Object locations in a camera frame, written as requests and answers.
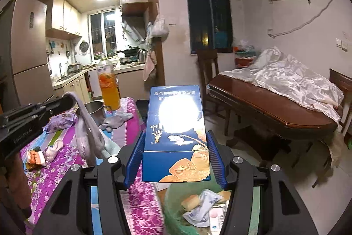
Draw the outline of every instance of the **green trash bin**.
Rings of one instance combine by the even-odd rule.
[[[188,226],[189,223],[182,217],[185,213],[181,202],[193,194],[200,194],[204,189],[218,193],[220,185],[216,183],[212,168],[210,168],[209,181],[172,183],[166,191],[164,198],[165,226],[170,235],[203,235],[200,228]],[[259,221],[260,188],[253,190],[252,216],[249,235],[256,235]]]

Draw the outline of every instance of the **pink patterned tablecloth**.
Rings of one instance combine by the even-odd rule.
[[[133,113],[133,118],[106,135],[119,146],[124,146],[133,143],[139,131],[145,129],[145,125],[132,98],[122,98],[119,110]],[[51,134],[44,132],[21,150],[22,160],[26,161],[26,151],[30,148],[40,146],[42,150],[45,150],[57,138],[63,139],[64,147],[59,151],[55,160],[47,162],[47,166],[41,170],[27,172],[28,183],[32,191],[32,216],[29,221],[34,224],[38,221],[46,202],[69,167],[74,163],[80,165],[84,163],[76,147],[74,126]],[[161,206],[153,184],[141,181],[141,166],[134,184],[121,195],[121,198],[132,235],[161,235],[163,233],[164,218]]]

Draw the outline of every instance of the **cup handle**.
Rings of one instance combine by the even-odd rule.
[[[110,105],[104,105],[103,108],[110,109],[110,111],[112,111],[112,107]]]

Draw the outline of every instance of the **brown wooden table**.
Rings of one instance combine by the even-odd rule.
[[[263,160],[271,161],[279,149],[289,152],[289,140],[316,140],[332,134],[336,122],[321,112],[308,110],[292,100],[242,80],[217,75],[210,83],[210,95],[220,99],[237,115],[252,119],[275,136],[263,139],[249,126],[234,133],[226,145],[242,140],[253,147]]]

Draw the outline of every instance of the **silver screw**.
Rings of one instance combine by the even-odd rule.
[[[74,171],[74,172],[76,172],[77,170],[79,170],[80,169],[80,165],[79,164],[74,164],[74,165],[71,165],[71,170],[72,171]]]
[[[119,158],[114,155],[108,158],[109,163],[116,163],[116,162],[118,162],[118,160],[119,160]]]
[[[271,166],[271,170],[273,170],[274,172],[278,172],[278,171],[280,171],[280,166],[278,166],[278,165],[272,165],[272,166]]]
[[[235,156],[232,160],[234,163],[243,163],[243,159],[240,156]]]

